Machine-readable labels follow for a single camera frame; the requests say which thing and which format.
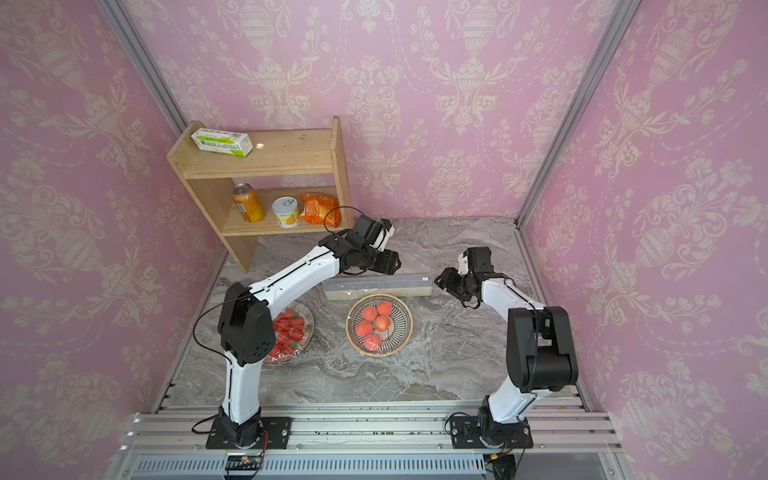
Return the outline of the beige plastic wrap dispenser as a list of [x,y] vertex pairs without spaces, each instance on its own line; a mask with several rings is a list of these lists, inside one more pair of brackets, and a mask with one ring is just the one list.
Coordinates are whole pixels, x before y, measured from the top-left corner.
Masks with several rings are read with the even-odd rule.
[[432,294],[433,287],[433,277],[428,274],[343,276],[325,281],[323,292],[330,301],[351,301],[378,294],[425,297]]

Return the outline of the patterned plate with peaches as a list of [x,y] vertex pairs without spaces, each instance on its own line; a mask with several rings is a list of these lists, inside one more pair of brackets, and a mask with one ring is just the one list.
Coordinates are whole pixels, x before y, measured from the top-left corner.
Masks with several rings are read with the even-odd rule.
[[362,354],[387,357],[400,352],[414,331],[408,306],[390,294],[374,294],[358,300],[346,320],[346,334]]

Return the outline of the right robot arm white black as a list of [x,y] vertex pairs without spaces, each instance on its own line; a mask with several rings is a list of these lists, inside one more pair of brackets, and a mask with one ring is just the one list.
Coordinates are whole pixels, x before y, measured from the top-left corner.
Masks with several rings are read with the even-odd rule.
[[539,400],[574,386],[579,377],[570,318],[560,306],[548,306],[517,288],[497,272],[488,247],[471,247],[458,265],[445,269],[435,285],[477,309],[487,305],[506,321],[507,377],[478,409],[480,441],[528,449],[533,446],[528,410]]

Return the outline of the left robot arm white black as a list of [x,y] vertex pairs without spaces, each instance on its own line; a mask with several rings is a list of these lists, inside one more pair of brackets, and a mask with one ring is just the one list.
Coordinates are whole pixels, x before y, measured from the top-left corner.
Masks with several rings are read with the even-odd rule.
[[349,269],[394,274],[399,254],[386,244],[388,219],[361,215],[350,229],[331,232],[306,255],[264,280],[226,292],[217,332],[226,358],[225,394],[214,424],[238,448],[263,446],[259,383],[263,361],[277,343],[273,321],[291,302]]

